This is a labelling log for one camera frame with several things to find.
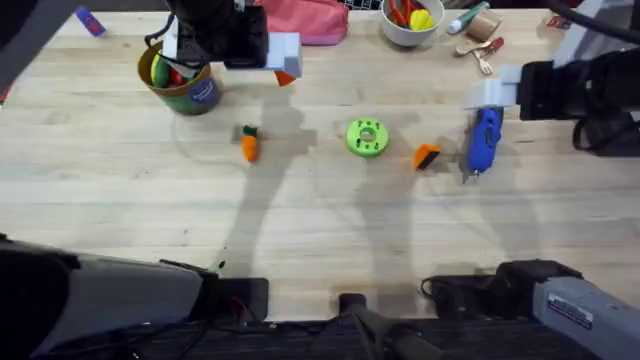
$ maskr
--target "orange carrot toy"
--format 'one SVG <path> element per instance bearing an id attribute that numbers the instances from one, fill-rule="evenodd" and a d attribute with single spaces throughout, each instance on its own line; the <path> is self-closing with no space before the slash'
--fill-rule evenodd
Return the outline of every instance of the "orange carrot toy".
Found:
<path id="1" fill-rule="evenodd" d="M 258 128 L 245 125 L 242 128 L 242 153 L 248 162 L 256 162 L 258 160 Z"/>

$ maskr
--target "label sticker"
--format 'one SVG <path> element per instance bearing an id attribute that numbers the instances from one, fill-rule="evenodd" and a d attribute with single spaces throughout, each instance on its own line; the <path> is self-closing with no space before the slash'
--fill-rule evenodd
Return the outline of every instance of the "label sticker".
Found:
<path id="1" fill-rule="evenodd" d="M 572 304 L 571 302 L 557 296 L 549 294 L 547 298 L 547 306 L 549 309 L 566 317 L 587 330 L 593 327 L 593 314 L 589 311 Z"/>
<path id="2" fill-rule="evenodd" d="M 211 105 L 215 101 L 216 90 L 216 85 L 213 82 L 213 79 L 207 77 L 198 81 L 197 84 L 193 85 L 193 87 L 189 89 L 189 97 L 196 104 Z"/>

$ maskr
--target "white label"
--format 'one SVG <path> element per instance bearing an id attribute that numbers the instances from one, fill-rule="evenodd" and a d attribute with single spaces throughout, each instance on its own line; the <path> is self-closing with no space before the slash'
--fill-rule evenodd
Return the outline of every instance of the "white label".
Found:
<path id="1" fill-rule="evenodd" d="M 558 295 L 549 294 L 547 307 L 587 330 L 593 327 L 593 314 Z"/>

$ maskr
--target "fork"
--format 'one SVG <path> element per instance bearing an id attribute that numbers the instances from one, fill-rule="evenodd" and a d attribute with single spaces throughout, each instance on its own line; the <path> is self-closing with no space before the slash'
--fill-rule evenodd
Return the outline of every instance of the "fork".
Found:
<path id="1" fill-rule="evenodd" d="M 480 72 L 482 73 L 482 75 L 489 76 L 493 74 L 493 69 L 491 69 L 491 64 L 489 64 L 487 60 L 483 59 L 482 56 L 478 54 L 478 50 L 473 50 L 472 53 L 473 53 L 473 56 L 475 56 L 476 60 L 478 60 L 478 68 L 480 69 Z"/>

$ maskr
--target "bottle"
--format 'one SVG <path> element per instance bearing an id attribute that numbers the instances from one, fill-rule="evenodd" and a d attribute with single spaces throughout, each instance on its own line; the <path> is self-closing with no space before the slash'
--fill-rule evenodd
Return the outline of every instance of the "bottle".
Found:
<path id="1" fill-rule="evenodd" d="M 487 9 L 489 8 L 489 6 L 490 5 L 487 1 L 483 1 L 478 5 L 472 7 L 471 9 L 469 9 L 469 11 L 465 12 L 464 14 L 460 15 L 457 19 L 453 20 L 449 25 L 449 27 L 447 28 L 447 32 L 450 35 L 459 33 L 460 30 L 464 29 L 465 27 L 467 27 L 467 25 L 469 25 L 469 23 L 471 23 L 471 20 L 473 20 L 473 17 L 476 16 L 480 12 L 480 10 Z"/>

